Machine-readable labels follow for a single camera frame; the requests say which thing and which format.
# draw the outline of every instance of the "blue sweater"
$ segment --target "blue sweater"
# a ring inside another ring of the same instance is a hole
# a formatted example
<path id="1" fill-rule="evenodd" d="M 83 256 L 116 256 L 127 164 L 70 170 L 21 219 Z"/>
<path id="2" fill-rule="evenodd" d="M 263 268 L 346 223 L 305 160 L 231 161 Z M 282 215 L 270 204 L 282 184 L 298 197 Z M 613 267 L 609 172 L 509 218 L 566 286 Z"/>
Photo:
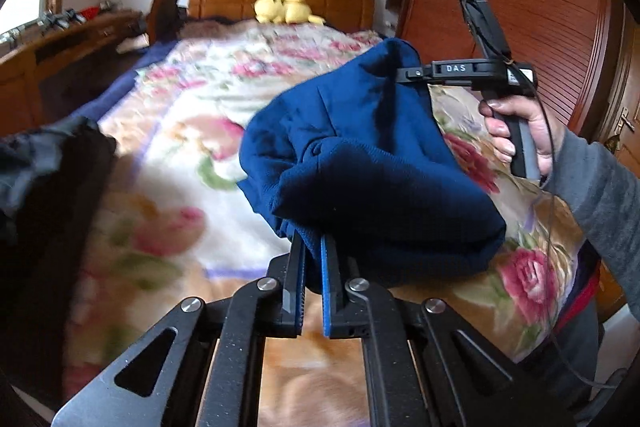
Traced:
<path id="1" fill-rule="evenodd" d="M 240 149 L 238 185 L 280 237 L 298 230 L 319 262 L 332 232 L 339 255 L 388 286 L 484 271 L 506 229 L 442 139 L 427 86 L 396 84 L 397 68 L 418 65 L 387 39 L 281 93 Z"/>

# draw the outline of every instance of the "red object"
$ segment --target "red object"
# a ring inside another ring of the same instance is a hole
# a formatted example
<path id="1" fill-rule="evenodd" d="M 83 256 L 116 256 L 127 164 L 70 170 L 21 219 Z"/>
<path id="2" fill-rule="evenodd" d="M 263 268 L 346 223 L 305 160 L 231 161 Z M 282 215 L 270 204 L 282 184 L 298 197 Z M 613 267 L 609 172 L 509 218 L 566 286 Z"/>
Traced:
<path id="1" fill-rule="evenodd" d="M 574 318 L 578 313 L 580 313 L 583 309 L 587 307 L 587 304 L 593 299 L 593 296 L 596 295 L 598 291 L 598 286 L 600 284 L 600 261 L 598 261 L 596 265 L 596 269 L 593 271 L 590 279 L 587 281 L 586 286 L 580 292 L 580 294 L 574 299 L 574 302 L 571 303 L 569 309 L 562 314 L 562 317 L 556 322 L 554 327 L 554 331 L 558 333 L 564 325 L 567 324 L 572 318 Z"/>
<path id="2" fill-rule="evenodd" d="M 80 12 L 80 15 L 82 15 L 85 19 L 90 21 L 91 19 L 94 19 L 98 15 L 98 13 L 100 13 L 99 6 L 89 6 L 88 8 L 85 8 L 84 10 L 82 10 Z"/>

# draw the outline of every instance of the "floor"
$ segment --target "floor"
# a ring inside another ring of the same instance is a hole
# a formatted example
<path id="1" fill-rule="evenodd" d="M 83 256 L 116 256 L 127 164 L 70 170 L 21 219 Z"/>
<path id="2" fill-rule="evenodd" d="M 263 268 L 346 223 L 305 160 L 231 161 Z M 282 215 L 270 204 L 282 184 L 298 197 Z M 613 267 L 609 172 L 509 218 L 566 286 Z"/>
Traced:
<path id="1" fill-rule="evenodd" d="M 624 306 L 604 324 L 605 334 L 598 354 L 596 381 L 604 382 L 616 369 L 629 367 L 640 349 L 640 323 Z"/>

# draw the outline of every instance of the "door handle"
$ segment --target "door handle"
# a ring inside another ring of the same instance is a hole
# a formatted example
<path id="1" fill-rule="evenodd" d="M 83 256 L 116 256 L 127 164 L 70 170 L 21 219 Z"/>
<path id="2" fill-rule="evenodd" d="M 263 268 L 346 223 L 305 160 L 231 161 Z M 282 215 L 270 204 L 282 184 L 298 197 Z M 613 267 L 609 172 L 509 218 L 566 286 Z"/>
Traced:
<path id="1" fill-rule="evenodd" d="M 622 128 L 626 125 L 631 132 L 636 132 L 636 126 L 631 123 L 631 121 L 627 118 L 629 116 L 629 110 L 627 107 L 622 108 L 622 113 L 620 113 L 620 119 L 618 120 L 618 125 L 616 126 L 616 131 L 614 134 L 620 134 L 622 132 Z"/>

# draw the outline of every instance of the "metal screw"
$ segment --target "metal screw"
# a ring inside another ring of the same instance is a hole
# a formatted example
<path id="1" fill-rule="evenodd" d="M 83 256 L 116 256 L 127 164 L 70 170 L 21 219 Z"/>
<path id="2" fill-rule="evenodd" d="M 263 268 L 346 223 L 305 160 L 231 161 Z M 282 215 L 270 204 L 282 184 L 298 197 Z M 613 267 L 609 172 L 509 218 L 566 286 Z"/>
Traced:
<path id="1" fill-rule="evenodd" d="M 278 285 L 278 281 L 276 281 L 273 277 L 263 277 L 258 280 L 258 290 L 266 292 L 269 290 L 273 290 Z"/>
<path id="2" fill-rule="evenodd" d="M 202 302 L 197 297 L 187 297 L 180 303 L 180 309 L 186 313 L 196 312 L 200 306 L 202 306 Z"/>
<path id="3" fill-rule="evenodd" d="M 447 303 L 442 299 L 429 299 L 424 303 L 424 307 L 428 312 L 438 314 L 447 309 Z"/>
<path id="4" fill-rule="evenodd" d="M 369 288 L 369 281 L 363 279 L 363 277 L 356 277 L 349 281 L 349 288 L 354 292 L 364 292 Z"/>

